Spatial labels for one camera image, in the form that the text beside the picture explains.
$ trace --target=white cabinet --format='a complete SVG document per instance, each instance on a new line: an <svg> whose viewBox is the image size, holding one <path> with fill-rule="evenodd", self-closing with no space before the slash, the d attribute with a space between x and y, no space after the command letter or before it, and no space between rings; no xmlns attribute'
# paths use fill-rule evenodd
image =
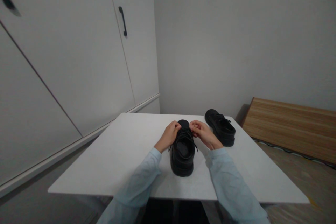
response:
<svg viewBox="0 0 336 224"><path fill-rule="evenodd" d="M154 0L113 0L136 104L159 92ZM124 36L122 7L127 36Z"/></svg>
<svg viewBox="0 0 336 224"><path fill-rule="evenodd" d="M0 185L81 138L0 25Z"/></svg>
<svg viewBox="0 0 336 224"><path fill-rule="evenodd" d="M135 106L112 0L12 1L0 20L83 136Z"/></svg>
<svg viewBox="0 0 336 224"><path fill-rule="evenodd" d="M11 1L17 12L0 1L18 46L1 31L0 185L159 93L154 0ZM159 100L140 112L159 113Z"/></svg>

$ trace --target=wooden headboard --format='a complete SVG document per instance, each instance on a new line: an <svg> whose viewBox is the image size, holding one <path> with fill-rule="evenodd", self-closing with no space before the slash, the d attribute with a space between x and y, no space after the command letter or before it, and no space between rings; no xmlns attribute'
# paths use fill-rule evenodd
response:
<svg viewBox="0 0 336 224"><path fill-rule="evenodd" d="M336 164L336 112L253 98L242 122L249 136Z"/></svg>

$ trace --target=person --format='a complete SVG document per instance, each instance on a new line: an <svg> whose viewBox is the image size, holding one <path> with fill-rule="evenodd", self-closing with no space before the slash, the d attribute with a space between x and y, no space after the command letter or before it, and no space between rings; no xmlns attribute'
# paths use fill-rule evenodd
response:
<svg viewBox="0 0 336 224"><path fill-rule="evenodd" d="M218 201L235 223L269 223L266 211L252 194L233 160L209 127L200 121L190 123L196 138L209 148L208 164ZM105 223L134 223L141 207L147 204L153 181L160 174L161 154L173 144L181 125L173 121L154 145L130 180L115 194L98 220Z"/></svg>

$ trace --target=light blue shirt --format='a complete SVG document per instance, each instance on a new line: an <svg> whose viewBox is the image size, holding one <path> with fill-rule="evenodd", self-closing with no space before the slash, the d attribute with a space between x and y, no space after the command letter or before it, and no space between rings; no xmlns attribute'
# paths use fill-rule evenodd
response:
<svg viewBox="0 0 336 224"><path fill-rule="evenodd" d="M161 174L161 153L153 148L136 168L130 180L116 193L98 224L134 223L147 204L155 178ZM243 224L269 223L266 211L252 194L225 148L210 150L206 157L219 203L232 221Z"/></svg>

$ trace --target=black leather shoe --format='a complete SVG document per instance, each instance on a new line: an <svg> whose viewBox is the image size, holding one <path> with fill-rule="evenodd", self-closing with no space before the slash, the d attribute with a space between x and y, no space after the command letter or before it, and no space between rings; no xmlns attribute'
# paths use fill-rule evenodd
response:
<svg viewBox="0 0 336 224"><path fill-rule="evenodd" d="M178 123L182 128L177 132L174 143L170 146L170 165L177 176L187 177L194 170L195 147L193 134L187 120Z"/></svg>
<svg viewBox="0 0 336 224"><path fill-rule="evenodd" d="M231 121L226 119L216 110L210 109L205 113L206 123L213 129L213 133L218 140L227 147L230 147L235 142L235 128L231 125Z"/></svg>

